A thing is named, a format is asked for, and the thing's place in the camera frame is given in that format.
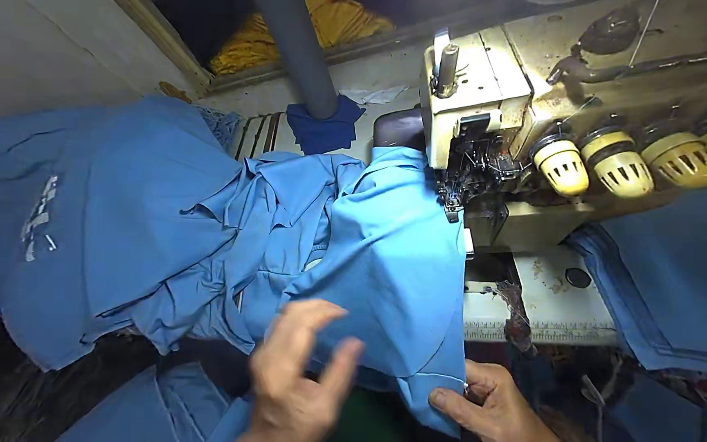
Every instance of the dark blue cloth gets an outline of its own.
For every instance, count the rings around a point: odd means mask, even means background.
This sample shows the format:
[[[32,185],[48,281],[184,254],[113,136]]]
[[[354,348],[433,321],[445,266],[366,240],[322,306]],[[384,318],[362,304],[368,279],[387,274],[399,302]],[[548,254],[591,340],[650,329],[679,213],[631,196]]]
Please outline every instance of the dark blue cloth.
[[[354,123],[365,110],[345,95],[338,95],[337,101],[337,112],[326,120],[314,119],[306,105],[288,105],[288,124],[305,155],[350,149],[356,139]]]
[[[569,238],[649,370],[707,371],[707,189]]]
[[[644,374],[612,407],[611,413],[635,442],[673,440],[698,442],[702,432],[702,410]]]

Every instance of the wooden frame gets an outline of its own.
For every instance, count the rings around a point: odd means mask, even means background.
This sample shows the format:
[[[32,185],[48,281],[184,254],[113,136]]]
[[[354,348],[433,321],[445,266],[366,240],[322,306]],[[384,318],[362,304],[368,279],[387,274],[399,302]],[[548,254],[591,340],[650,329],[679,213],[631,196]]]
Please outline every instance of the wooden frame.
[[[195,86],[196,93],[204,96],[214,75],[198,63],[190,48],[157,6],[154,6],[151,0],[115,0],[115,2]]]
[[[177,66],[182,74],[196,86],[200,97],[219,94],[237,87],[250,86],[285,75],[282,65],[271,63],[245,69],[231,75],[215,76],[203,68],[190,49],[182,41],[182,37],[173,29],[171,23],[162,15],[151,0],[115,0],[135,23],[148,35],[155,45]],[[592,0],[577,0],[576,3],[586,3]],[[356,43],[324,50],[324,58],[328,65],[336,65],[346,61],[393,50],[401,46],[427,42],[432,43],[435,31],[448,27],[453,35],[466,35],[485,27],[504,23],[506,20],[516,20],[528,15],[544,14],[552,6],[540,6],[531,3],[518,2],[524,5],[524,13],[515,16],[516,8],[509,2],[482,2],[481,5],[468,9],[450,11],[449,14],[438,16],[423,23],[403,27],[394,32],[387,32],[363,38]]]

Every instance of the light blue fabric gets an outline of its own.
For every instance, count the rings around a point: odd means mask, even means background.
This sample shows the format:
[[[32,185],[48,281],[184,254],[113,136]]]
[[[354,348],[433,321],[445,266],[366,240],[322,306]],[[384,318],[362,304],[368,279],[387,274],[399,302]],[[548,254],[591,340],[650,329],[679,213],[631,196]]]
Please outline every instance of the light blue fabric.
[[[112,313],[235,235],[182,211],[240,169],[198,112],[169,97],[0,119],[0,316],[15,343],[58,369],[130,325]],[[41,202],[51,179],[55,196]]]
[[[321,298],[350,313],[319,335],[319,367],[358,336],[362,381],[458,434],[427,397],[463,389],[464,244],[423,153],[241,165],[167,97],[23,118],[0,120],[0,316],[40,367],[130,325],[162,353],[186,334],[250,352],[286,302]]]
[[[240,407],[232,409],[231,417]],[[229,408],[200,364],[173,367],[160,376],[152,366],[103,399],[58,440],[203,442],[219,431]]]
[[[707,371],[707,189],[570,236],[649,370]]]

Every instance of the fabric pile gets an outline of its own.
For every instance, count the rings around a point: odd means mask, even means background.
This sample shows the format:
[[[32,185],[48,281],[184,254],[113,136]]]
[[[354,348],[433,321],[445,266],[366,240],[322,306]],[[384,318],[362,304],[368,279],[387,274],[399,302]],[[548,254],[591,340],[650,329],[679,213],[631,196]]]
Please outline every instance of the fabric pile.
[[[643,367],[707,372],[707,189],[568,241]]]
[[[306,0],[318,44],[326,49],[394,30],[388,19],[352,0]],[[209,62],[216,75],[233,74],[280,59],[263,16],[253,14]]]
[[[249,353],[285,303],[326,299],[349,315],[311,366],[359,337],[359,384],[457,435],[427,403],[434,387],[462,392],[465,373],[462,230],[432,184],[404,147],[374,148],[368,167],[280,152],[242,165],[168,97],[0,119],[0,317],[54,370],[124,327],[163,354],[182,336]],[[214,440],[231,440],[224,422],[249,402],[212,402]]]

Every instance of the finger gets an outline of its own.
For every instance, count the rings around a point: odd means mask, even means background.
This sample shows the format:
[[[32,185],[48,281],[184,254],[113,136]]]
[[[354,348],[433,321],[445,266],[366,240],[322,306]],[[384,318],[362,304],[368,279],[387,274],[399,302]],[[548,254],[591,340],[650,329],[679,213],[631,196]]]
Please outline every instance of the finger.
[[[318,383],[324,395],[332,400],[333,404],[341,404],[348,396],[351,383],[359,361],[359,355],[365,349],[365,343],[353,337],[348,338],[338,345],[335,355],[320,374]]]
[[[275,376],[293,378],[305,369],[315,333],[347,312],[325,300],[287,304],[262,349],[263,365]]]
[[[465,359],[465,377],[471,391],[486,399],[498,386],[514,382],[509,370],[496,363],[475,363]]]
[[[435,388],[430,394],[430,405],[479,437],[493,434],[492,424],[483,416],[482,408],[452,390]]]

